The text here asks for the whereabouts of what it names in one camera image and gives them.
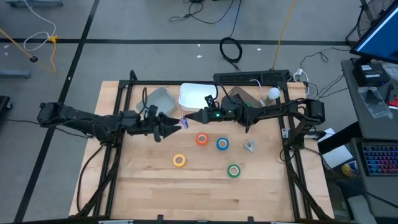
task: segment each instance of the white paper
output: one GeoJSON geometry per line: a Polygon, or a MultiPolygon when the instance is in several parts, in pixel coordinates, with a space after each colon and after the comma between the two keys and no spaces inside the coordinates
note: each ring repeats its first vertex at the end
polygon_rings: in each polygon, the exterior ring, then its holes
{"type": "MultiPolygon", "coordinates": [[[[327,139],[328,137],[335,134],[335,131],[331,128],[326,129],[325,132],[326,135],[323,138],[319,139],[318,142],[322,142],[324,139],[327,139]]],[[[352,159],[353,155],[351,155],[347,147],[343,145],[324,154],[323,158],[324,160],[326,160],[326,162],[331,168],[335,168],[336,166],[346,162],[347,160],[352,159]]]]}

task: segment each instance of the keyboard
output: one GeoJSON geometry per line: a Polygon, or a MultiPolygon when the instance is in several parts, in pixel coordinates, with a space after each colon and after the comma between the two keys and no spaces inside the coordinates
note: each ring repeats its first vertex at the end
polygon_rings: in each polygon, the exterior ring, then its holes
{"type": "Polygon", "coordinates": [[[289,79],[288,70],[257,71],[257,72],[231,72],[216,73],[214,78],[223,82],[248,82],[258,80],[261,85],[272,85],[275,82],[286,82],[289,79]]]}
{"type": "Polygon", "coordinates": [[[367,175],[398,175],[398,143],[362,142],[358,149],[367,175]]]}

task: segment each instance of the green tape roll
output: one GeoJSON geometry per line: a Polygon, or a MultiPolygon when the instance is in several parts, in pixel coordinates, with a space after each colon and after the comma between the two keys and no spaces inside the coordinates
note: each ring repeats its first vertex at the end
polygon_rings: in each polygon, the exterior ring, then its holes
{"type": "Polygon", "coordinates": [[[237,178],[237,177],[239,177],[239,175],[241,174],[241,169],[238,167],[238,165],[232,164],[232,165],[230,165],[230,166],[228,167],[227,173],[228,173],[229,177],[231,177],[231,178],[237,178]],[[234,169],[234,168],[238,171],[237,174],[233,174],[233,173],[231,172],[231,170],[234,169]]]}

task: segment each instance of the wooden table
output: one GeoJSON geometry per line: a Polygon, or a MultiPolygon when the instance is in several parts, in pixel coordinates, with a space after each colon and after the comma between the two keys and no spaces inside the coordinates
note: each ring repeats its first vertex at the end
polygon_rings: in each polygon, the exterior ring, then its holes
{"type": "MultiPolygon", "coordinates": [[[[305,97],[302,83],[289,83],[288,86],[291,99],[305,97]]],[[[117,87],[118,82],[102,83],[96,114],[112,114],[117,87]]],[[[143,87],[133,86],[130,110],[137,110],[143,87]]],[[[148,94],[158,87],[148,85],[148,94]]],[[[180,86],[164,87],[178,99],[180,86]]],[[[242,88],[260,98],[258,86],[242,88]]],[[[263,87],[263,91],[267,92],[268,87],[263,87]]],[[[219,93],[221,101],[224,97],[221,88],[219,93]]],[[[187,113],[177,104],[171,117],[181,118],[187,113]]],[[[125,135],[111,218],[155,220],[158,214],[163,214],[165,220],[246,221],[248,216],[253,216],[255,221],[294,221],[286,168],[279,159],[282,141],[277,118],[258,122],[247,134],[244,127],[234,122],[188,122],[188,129],[181,129],[160,143],[154,141],[152,134],[125,135]],[[195,143],[199,132],[209,134],[206,146],[195,143]],[[220,137],[229,139],[228,150],[217,150],[216,141],[220,137]],[[243,149],[246,139],[254,140],[254,153],[243,149]],[[178,153],[187,158],[183,168],[172,163],[173,155],[178,153]],[[227,175],[230,164],[241,168],[241,175],[236,179],[227,175]]],[[[305,145],[318,150],[314,140],[306,140],[305,145]]],[[[96,139],[88,140],[83,164],[98,148],[96,139]]],[[[98,186],[103,155],[104,149],[89,163],[83,175],[81,206],[98,186]]],[[[302,151],[302,163],[308,191],[326,214],[333,217],[320,157],[302,151]]],[[[300,214],[304,218],[302,197],[297,188],[296,191],[300,214]]],[[[107,196],[106,190],[101,213],[107,196]]],[[[76,193],[70,214],[77,212],[75,200],[76,193]]]]}

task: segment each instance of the white cable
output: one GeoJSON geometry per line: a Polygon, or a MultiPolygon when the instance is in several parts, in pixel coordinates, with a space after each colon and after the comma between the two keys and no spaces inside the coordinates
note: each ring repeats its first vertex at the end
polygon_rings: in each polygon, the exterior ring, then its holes
{"type": "Polygon", "coordinates": [[[253,81],[256,81],[259,84],[259,87],[260,87],[260,90],[261,90],[261,96],[263,97],[264,95],[262,94],[262,86],[261,86],[259,80],[249,80],[249,82],[253,82],[253,81]]]}
{"type": "MultiPolygon", "coordinates": [[[[304,72],[304,70],[302,70],[301,68],[297,69],[296,73],[294,73],[293,75],[293,80],[295,82],[298,82],[298,80],[296,80],[296,75],[298,75],[298,78],[300,78],[300,76],[304,74],[305,79],[307,79],[307,83],[310,82],[310,80],[308,79],[308,75],[304,72]]],[[[308,94],[310,94],[310,87],[307,87],[307,92],[305,93],[306,96],[308,96],[308,94]]]]}
{"type": "Polygon", "coordinates": [[[28,9],[29,9],[31,12],[33,12],[33,14],[35,14],[37,17],[41,18],[41,19],[44,20],[45,22],[48,22],[49,24],[51,24],[51,25],[54,26],[54,31],[52,32],[51,35],[50,35],[48,32],[42,31],[42,32],[38,32],[38,33],[36,33],[36,34],[33,34],[32,36],[28,37],[28,38],[24,41],[24,49],[25,49],[26,51],[32,52],[32,51],[34,51],[34,50],[37,50],[37,49],[41,48],[41,47],[48,41],[48,38],[54,36],[55,31],[57,30],[57,26],[56,26],[53,22],[44,19],[43,17],[39,16],[36,12],[34,12],[34,11],[32,10],[32,8],[28,5],[28,3],[26,2],[26,0],[24,0],[24,2],[25,2],[25,4],[26,4],[26,6],[28,7],[28,9]],[[38,47],[36,47],[36,48],[34,48],[34,49],[30,49],[30,50],[27,49],[26,46],[25,46],[25,45],[26,45],[26,42],[27,42],[28,40],[30,40],[31,38],[33,38],[33,37],[39,35],[39,34],[46,34],[46,35],[47,35],[47,39],[46,39],[42,44],[40,44],[38,47]]]}

